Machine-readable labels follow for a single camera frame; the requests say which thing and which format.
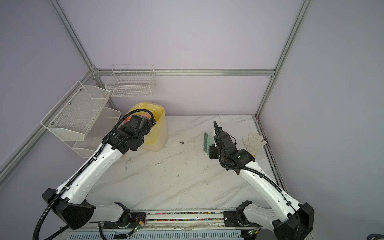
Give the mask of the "green hand brush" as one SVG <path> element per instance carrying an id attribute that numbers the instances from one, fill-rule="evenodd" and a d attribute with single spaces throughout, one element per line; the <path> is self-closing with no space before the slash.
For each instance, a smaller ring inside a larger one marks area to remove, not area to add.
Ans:
<path id="1" fill-rule="evenodd" d="M 212 145 L 212 137 L 208 133 L 204 133 L 204 146 L 203 150 L 209 155 L 210 146 Z"/>

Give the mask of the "pink plastic dustpan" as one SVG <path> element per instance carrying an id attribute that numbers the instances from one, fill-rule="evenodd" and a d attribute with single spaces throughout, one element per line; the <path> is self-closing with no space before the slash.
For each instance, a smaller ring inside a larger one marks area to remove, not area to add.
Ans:
<path id="1" fill-rule="evenodd" d="M 127 117 L 127 118 L 124 120 L 123 123 L 124 123 L 124 124 L 125 124 L 125 123 L 128 123 L 128 122 L 131 120 L 131 118 L 132 118 L 131 116 Z"/>

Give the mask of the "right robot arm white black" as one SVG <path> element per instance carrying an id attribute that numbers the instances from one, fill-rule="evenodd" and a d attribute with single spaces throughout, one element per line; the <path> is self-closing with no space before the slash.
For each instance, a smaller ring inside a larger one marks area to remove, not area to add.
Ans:
<path id="1" fill-rule="evenodd" d="M 263 136 L 249 133 L 243 137 L 244 149 L 237 149 L 236 139 L 214 122 L 214 143 L 209 157 L 217 159 L 227 171 L 245 179 L 270 205 L 271 210 L 245 201 L 237 208 L 242 226 L 257 224 L 273 232 L 279 240 L 304 240 L 314 227 L 313 207 L 301 204 L 273 181 L 255 160 L 256 153 L 266 145 Z"/>

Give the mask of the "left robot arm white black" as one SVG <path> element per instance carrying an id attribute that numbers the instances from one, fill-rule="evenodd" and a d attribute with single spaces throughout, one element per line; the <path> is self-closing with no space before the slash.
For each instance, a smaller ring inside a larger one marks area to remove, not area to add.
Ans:
<path id="1" fill-rule="evenodd" d="M 137 151 L 156 124 L 149 110 L 137 109 L 123 116 L 103 138 L 96 152 L 66 182 L 57 189 L 48 188 L 42 195 L 48 204 L 33 232 L 39 239 L 40 230 L 49 212 L 54 212 L 66 226 L 49 236 L 52 240 L 63 231 L 79 229 L 88 223 L 110 222 L 126 228 L 131 222 L 131 211 L 120 202 L 111 205 L 92 204 L 86 197 L 106 170 L 128 151 Z"/>

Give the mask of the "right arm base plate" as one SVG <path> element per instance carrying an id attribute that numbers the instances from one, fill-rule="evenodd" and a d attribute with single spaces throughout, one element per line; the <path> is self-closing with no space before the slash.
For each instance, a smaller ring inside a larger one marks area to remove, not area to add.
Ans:
<path id="1" fill-rule="evenodd" d="M 237 211 L 224 211 L 224 225 L 226 228 L 258 228 L 261 225 L 251 223 L 246 220 L 244 214 L 239 214 Z"/>

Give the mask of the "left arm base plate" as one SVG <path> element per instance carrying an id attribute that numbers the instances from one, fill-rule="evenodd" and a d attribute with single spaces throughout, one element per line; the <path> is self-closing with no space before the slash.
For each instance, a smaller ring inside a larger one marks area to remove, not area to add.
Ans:
<path id="1" fill-rule="evenodd" d="M 130 212 L 123 214 L 117 222 L 104 222 L 104 229 L 134 229 L 139 222 L 145 222 L 147 214 L 145 212 Z"/>

